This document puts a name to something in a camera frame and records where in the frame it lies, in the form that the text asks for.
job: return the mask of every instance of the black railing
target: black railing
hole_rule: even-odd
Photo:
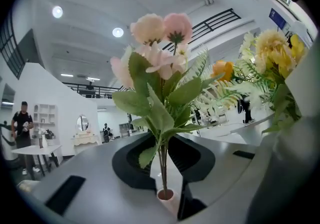
[[[125,90],[122,86],[120,88],[115,87],[105,87],[105,86],[97,86],[97,85],[90,85],[88,84],[80,84],[80,83],[71,83],[71,82],[64,82],[66,86],[71,88],[71,90],[77,92],[78,94],[86,97],[86,98],[104,98],[104,99],[112,99],[112,93],[119,92]]]
[[[25,60],[22,58],[16,41],[12,11],[4,20],[0,30],[0,51],[12,73],[19,79],[25,66]]]
[[[241,17],[237,15],[232,8],[220,12],[210,18],[207,18],[206,20],[200,22],[192,28],[193,36],[189,44],[198,40],[199,38],[202,38],[204,35],[209,34],[212,31],[239,19],[241,19]],[[173,52],[175,49],[175,45],[171,42],[162,49]]]

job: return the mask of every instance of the white sneaker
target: white sneaker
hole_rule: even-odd
[[[38,167],[36,167],[36,166],[33,167],[32,170],[33,170],[34,172],[36,172],[36,173],[40,172],[40,169],[39,169]]]

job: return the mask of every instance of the blue sign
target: blue sign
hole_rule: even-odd
[[[282,16],[275,11],[275,9],[271,8],[269,18],[274,21],[274,23],[283,30],[286,25],[286,20],[282,18]]]

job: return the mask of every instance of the fluorescent light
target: fluorescent light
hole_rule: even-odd
[[[69,77],[69,78],[73,78],[74,75],[73,74],[61,74],[62,77]]]
[[[53,17],[59,19],[62,17],[62,14],[64,14],[64,11],[62,10],[62,8],[60,6],[53,7],[53,9],[52,9]]]
[[[3,105],[9,105],[9,106],[14,105],[14,103],[12,103],[12,102],[7,102],[7,101],[2,101],[1,103],[2,103]]]
[[[121,27],[116,27],[112,30],[112,35],[116,38],[120,38],[124,35],[124,30]]]
[[[90,79],[90,80],[97,80],[97,81],[99,81],[99,80],[100,80],[99,78],[93,78],[93,77],[88,77],[87,79]]]

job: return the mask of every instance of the round mirror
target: round mirror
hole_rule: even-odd
[[[76,121],[76,126],[80,131],[86,131],[89,127],[88,119],[84,115],[80,115]]]

